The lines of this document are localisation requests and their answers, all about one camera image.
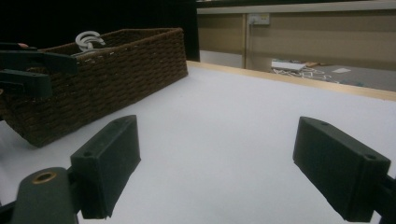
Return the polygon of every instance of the screw hole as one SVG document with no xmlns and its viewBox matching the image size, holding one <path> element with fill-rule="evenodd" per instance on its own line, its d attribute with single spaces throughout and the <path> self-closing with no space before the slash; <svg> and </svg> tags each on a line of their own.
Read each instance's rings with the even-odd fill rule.
<svg viewBox="0 0 396 224">
<path fill-rule="evenodd" d="M 35 177 L 35 179 L 32 181 L 34 184 L 44 184 L 46 182 L 49 182 L 51 179 L 55 178 L 56 173 L 54 172 L 46 172 L 39 174 L 38 176 Z"/>
</svg>

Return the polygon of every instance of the beige wall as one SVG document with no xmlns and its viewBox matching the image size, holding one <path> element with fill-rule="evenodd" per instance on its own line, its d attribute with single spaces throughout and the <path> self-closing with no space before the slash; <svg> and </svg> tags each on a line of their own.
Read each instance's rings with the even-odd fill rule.
<svg viewBox="0 0 396 224">
<path fill-rule="evenodd" d="M 244 24 L 244 14 L 198 15 L 201 48 L 240 52 L 253 70 L 269 58 L 396 70 L 396 10 L 272 13 L 270 25 Z"/>
</svg>

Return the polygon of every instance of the white tabletop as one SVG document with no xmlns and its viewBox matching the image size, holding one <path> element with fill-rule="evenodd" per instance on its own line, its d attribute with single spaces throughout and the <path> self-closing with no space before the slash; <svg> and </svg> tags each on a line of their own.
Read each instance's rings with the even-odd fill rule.
<svg viewBox="0 0 396 224">
<path fill-rule="evenodd" d="M 49 144 L 0 122 L 0 200 L 27 175 L 68 168 L 111 120 L 137 115 L 142 161 L 113 217 L 80 223 L 345 223 L 293 163 L 300 116 L 321 119 L 396 160 L 396 102 L 189 66 L 189 75 Z M 392 164 L 389 175 L 396 176 Z M 375 214 L 372 223 L 378 223 Z"/>
</svg>

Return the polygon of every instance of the brown woven basket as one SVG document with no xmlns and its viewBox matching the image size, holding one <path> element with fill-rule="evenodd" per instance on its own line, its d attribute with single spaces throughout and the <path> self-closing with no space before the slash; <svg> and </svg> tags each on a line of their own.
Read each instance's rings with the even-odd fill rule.
<svg viewBox="0 0 396 224">
<path fill-rule="evenodd" d="M 131 105 L 188 74 L 183 31 L 123 29 L 101 35 L 106 48 L 78 56 L 78 73 L 50 75 L 52 96 L 0 96 L 0 116 L 36 147 Z M 46 52 L 72 55 L 75 43 Z"/>
</svg>

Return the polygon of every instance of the black wall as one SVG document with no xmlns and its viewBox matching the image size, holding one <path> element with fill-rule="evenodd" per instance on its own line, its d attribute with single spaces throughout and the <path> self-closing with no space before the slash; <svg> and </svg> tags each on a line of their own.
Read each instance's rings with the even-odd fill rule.
<svg viewBox="0 0 396 224">
<path fill-rule="evenodd" d="M 8 1 L 0 3 L 0 41 L 39 49 L 75 41 L 78 34 L 124 28 L 181 27 L 188 60 L 199 61 L 195 0 Z"/>
</svg>

